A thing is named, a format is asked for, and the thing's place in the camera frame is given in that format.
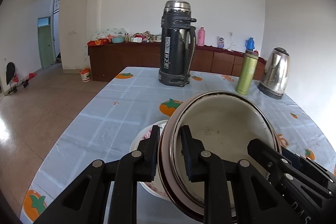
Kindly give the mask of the blue persimmon tablecloth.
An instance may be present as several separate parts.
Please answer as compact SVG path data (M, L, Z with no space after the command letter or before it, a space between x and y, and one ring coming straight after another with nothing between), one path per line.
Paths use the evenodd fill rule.
M158 69L127 67L123 78L113 79L67 127L44 159L25 196L22 223L45 209L92 161L120 159L129 152L138 133L167 119L161 106L177 106L188 98L211 90L234 92L237 77L193 72L182 88L158 80ZM313 120L288 96L274 100L261 93L254 81L248 93L269 119L282 146L310 156L331 172L335 151Z

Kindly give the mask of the mesh food cover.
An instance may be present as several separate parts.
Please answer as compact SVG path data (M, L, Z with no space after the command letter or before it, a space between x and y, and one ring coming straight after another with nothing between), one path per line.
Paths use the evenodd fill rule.
M96 31L93 34L92 41L100 40L100 39L111 39L111 38L119 38L126 36L126 30L123 28L108 28L101 31Z

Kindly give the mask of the blue thermos on sideboard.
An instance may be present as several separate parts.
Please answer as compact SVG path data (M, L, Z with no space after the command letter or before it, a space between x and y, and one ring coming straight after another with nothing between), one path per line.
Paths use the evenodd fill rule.
M255 48L255 41L254 41L254 38L249 38L245 41L245 47L246 47L246 50L247 51L251 51L253 52L254 51L254 48Z

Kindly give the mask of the green thermos bottle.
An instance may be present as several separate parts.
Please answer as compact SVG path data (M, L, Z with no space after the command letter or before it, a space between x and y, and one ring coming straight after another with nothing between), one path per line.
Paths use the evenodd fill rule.
M244 53L243 66L241 69L238 84L235 89L237 93L241 95L248 94L257 67L258 59L259 54L256 52L246 50L246 52Z

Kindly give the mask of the pink thermos on sideboard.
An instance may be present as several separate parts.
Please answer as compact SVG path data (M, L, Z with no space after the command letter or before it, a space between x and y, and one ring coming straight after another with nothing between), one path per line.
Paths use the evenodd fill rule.
M198 30L198 41L197 41L198 46L204 46L205 45L205 29L201 27Z

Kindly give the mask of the teal basin on sideboard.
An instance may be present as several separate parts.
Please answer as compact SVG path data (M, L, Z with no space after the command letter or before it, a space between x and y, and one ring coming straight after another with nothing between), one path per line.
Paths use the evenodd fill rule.
M112 37L111 38L112 43L114 44L120 44L125 42L125 37Z

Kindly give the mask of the stainless steel electric kettle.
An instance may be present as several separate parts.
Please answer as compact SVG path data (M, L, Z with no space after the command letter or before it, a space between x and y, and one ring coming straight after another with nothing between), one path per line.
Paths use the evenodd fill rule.
M280 100L289 79L290 55L281 47L276 47L270 54L264 67L264 73L258 84L258 89L265 95Z

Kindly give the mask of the green door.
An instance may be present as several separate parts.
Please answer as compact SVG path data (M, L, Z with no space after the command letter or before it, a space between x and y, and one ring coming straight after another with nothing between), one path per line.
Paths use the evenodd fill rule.
M38 47L43 69L55 63L51 17L38 18Z

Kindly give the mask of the white bucket on floor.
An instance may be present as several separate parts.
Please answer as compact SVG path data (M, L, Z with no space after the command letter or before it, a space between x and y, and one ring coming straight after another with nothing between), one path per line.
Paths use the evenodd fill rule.
M82 82L88 82L91 79L91 70L89 68L85 68L80 71L80 76Z

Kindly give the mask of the dark red wooden sideboard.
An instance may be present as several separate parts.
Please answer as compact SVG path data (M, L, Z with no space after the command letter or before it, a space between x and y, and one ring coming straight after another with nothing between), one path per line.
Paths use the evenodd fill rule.
M126 67L160 67L159 43L109 43L88 48L94 81L111 81ZM192 71L240 76L244 53L212 46L195 48Z

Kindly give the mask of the black steel thermos flask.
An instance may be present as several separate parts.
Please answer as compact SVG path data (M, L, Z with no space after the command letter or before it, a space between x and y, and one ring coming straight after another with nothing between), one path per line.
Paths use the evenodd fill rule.
M197 20L191 16L189 2L169 0L161 19L161 54L159 81L168 86L184 87L189 83L196 35L192 25Z

